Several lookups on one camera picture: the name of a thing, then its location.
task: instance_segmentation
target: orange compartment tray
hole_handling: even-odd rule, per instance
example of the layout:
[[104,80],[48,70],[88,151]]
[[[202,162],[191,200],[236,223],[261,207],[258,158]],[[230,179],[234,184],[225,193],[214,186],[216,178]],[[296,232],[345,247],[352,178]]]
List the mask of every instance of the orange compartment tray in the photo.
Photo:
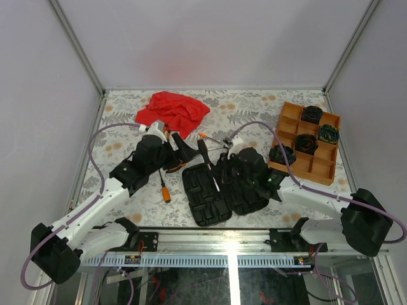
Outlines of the orange compartment tray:
[[[304,133],[315,135],[318,139],[319,127],[328,124],[340,129],[341,117],[324,112],[319,125],[302,121],[302,112],[305,107],[285,102],[281,111],[277,135],[285,146],[295,150],[295,138]],[[295,176],[330,186],[335,177],[336,156],[338,154],[338,143],[336,145],[318,141],[318,148],[314,155],[295,151],[297,160],[291,165]],[[269,162],[269,166],[287,172],[287,167],[276,162]]]

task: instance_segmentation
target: black foam insert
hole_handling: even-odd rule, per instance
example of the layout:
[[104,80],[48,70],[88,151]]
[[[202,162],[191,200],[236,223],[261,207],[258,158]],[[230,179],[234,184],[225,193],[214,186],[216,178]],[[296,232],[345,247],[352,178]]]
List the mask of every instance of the black foam insert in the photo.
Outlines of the black foam insert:
[[193,218],[200,227],[224,222],[231,218],[232,211],[237,215],[247,215],[268,205],[267,199],[260,197],[254,187],[241,180],[222,184],[219,172],[212,170],[211,174],[204,163],[185,169],[183,182]]

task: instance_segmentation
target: metal frame edge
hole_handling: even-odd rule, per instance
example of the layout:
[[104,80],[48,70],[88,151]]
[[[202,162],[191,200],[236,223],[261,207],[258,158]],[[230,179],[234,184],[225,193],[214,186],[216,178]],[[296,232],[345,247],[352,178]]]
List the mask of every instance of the metal frame edge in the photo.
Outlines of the metal frame edge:
[[99,77],[96,75],[95,70],[93,69],[90,61],[82,48],[81,43],[79,42],[78,38],[75,35],[75,32],[72,28],[72,25],[69,23],[68,18],[64,10],[62,9],[59,0],[48,0],[48,4],[50,5],[51,10],[54,12],[57,20],[64,30],[73,50],[75,51],[76,56],[78,57],[79,61],[82,63],[82,66],[85,72],[88,74],[90,81],[92,82],[93,86],[95,87],[96,91],[103,95],[105,89],[102,83],[99,80]]
[[325,84],[323,91],[329,92],[330,89],[332,88],[332,86],[333,86],[334,82],[336,81],[337,77],[339,76],[343,66],[347,62],[350,54],[352,53],[353,49],[355,48],[355,45],[357,44],[364,29],[366,28],[368,22],[370,21],[370,18],[373,16],[374,12],[376,11],[378,5],[381,2],[382,2],[382,0],[371,0],[368,8],[366,8],[366,11],[364,12],[364,15],[361,18],[361,21],[357,25],[352,37],[350,38],[348,45],[346,46],[345,50],[343,51],[341,58],[339,59],[331,76],[329,77],[327,83]]

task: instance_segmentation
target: table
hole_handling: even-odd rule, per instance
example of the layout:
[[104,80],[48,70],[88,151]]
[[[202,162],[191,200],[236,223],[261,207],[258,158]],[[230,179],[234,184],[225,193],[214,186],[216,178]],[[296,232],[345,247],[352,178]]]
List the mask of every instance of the table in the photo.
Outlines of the table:
[[[138,110],[149,102],[153,90],[110,91],[104,106],[100,127],[119,122],[134,122]],[[265,121],[277,126],[284,102],[299,105],[316,105],[326,111],[322,92],[319,90],[184,90],[173,91],[197,98],[210,107],[201,125],[186,139],[191,147],[197,147],[199,132],[221,140],[248,121]],[[256,148],[263,156],[273,141],[273,135],[262,126],[249,126],[239,134],[247,146]],[[140,141],[142,133],[127,126],[115,127],[102,132],[96,139],[93,157],[106,177],[108,173],[126,158]],[[207,141],[208,148],[218,146]],[[216,162],[221,151],[211,151],[209,156]],[[199,164],[201,158],[187,166]],[[112,209],[99,224],[126,216],[138,226],[151,227],[198,227],[193,220],[188,199],[184,192],[181,172],[165,174],[163,178],[171,194],[171,202],[162,199],[160,177],[154,173],[149,183],[140,189],[123,205]],[[77,204],[83,202],[100,187],[100,179],[91,164],[88,165]],[[330,187],[337,191],[350,191],[345,169],[338,153],[335,181]],[[233,214],[228,221],[212,226],[224,228],[268,228],[292,227],[300,217],[326,219],[324,214],[289,202],[270,200],[268,206],[246,216]]]

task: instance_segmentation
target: black mount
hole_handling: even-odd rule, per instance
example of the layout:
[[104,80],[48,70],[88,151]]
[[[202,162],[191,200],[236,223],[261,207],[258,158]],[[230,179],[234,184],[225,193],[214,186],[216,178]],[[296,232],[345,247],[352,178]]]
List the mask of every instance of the black mount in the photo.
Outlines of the black mount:
[[[352,197],[354,200],[385,211],[373,194],[366,189],[358,189]],[[393,220],[353,203],[343,208],[341,212],[342,233],[348,244],[366,256],[376,256],[393,225]]]
[[[307,243],[300,235],[301,228],[308,217],[298,219],[295,226],[290,229],[269,229],[270,240],[266,241],[272,247],[272,252],[309,252],[311,244]],[[327,252],[327,245],[321,247],[320,252]]]
[[116,166],[109,177],[123,183],[123,188],[128,189],[131,197],[145,186],[149,176],[160,168],[167,172],[176,172],[198,152],[188,146],[178,133],[173,133],[172,138],[178,147],[176,151],[169,142],[162,144],[161,138],[156,135],[143,136],[135,151]]

